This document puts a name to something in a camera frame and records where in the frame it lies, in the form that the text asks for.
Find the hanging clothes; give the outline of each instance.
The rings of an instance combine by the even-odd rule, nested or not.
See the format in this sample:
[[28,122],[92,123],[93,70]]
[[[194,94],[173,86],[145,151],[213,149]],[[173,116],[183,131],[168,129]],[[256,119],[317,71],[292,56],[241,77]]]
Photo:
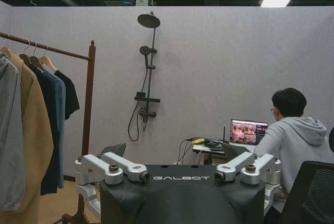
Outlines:
[[[78,102],[77,93],[75,91],[75,86],[70,78],[68,78],[65,74],[56,70],[54,73],[59,79],[63,81],[66,87],[66,99],[65,99],[65,119],[67,120],[72,113],[77,111],[80,106]],[[59,162],[60,162],[60,178],[58,187],[62,188],[64,186],[64,162],[63,162],[63,153],[64,153],[64,141],[59,142]]]
[[57,193],[59,181],[59,137],[60,132],[57,126],[57,107],[55,82],[49,79],[41,70],[33,64],[29,68],[36,74],[38,82],[41,86],[47,114],[49,116],[50,127],[53,140],[53,152],[49,167],[41,183],[41,195]]
[[61,79],[66,86],[65,119],[67,120],[72,113],[80,109],[75,86],[72,80],[59,70],[54,75]]
[[57,129],[59,131],[59,178],[57,186],[58,188],[63,188],[66,87],[61,79],[49,73],[48,71],[45,71],[43,74],[48,79],[53,80],[55,84]]
[[15,211],[26,190],[18,69],[0,55],[0,211]]
[[12,54],[9,59],[21,76],[21,112],[23,149],[26,169],[26,191],[16,212],[0,213],[0,223],[36,224],[40,185],[51,160],[53,141],[49,117],[36,75]]

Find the black shirt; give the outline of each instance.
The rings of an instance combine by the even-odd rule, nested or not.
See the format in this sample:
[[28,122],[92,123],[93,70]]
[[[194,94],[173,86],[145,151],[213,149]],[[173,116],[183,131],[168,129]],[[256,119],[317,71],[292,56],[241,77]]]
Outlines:
[[61,79],[66,87],[65,119],[67,120],[72,113],[80,109],[75,86],[72,80],[60,71],[57,70],[54,75]]

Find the tan coat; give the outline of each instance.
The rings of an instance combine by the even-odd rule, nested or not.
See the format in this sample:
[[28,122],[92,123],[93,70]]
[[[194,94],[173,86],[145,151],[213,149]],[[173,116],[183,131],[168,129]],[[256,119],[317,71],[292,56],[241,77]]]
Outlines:
[[23,149],[26,163],[26,191],[18,211],[1,212],[3,224],[37,224],[41,181],[53,151],[49,117],[36,75],[12,54],[9,60],[21,75]]

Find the laptop screen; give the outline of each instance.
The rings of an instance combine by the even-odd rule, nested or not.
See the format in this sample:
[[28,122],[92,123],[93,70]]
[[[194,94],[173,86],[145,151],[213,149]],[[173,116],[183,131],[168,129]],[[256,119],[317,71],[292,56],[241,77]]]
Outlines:
[[267,128],[268,123],[265,122],[231,120],[230,142],[257,145]]

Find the light blue shirt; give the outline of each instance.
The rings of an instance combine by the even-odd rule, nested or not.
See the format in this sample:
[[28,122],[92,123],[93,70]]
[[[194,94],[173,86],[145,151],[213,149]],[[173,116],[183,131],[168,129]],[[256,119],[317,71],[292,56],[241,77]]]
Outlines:
[[64,138],[65,138],[65,101],[66,87],[64,82],[54,74],[45,71],[44,74],[55,81],[57,128],[59,131],[59,180],[58,187],[64,187]]

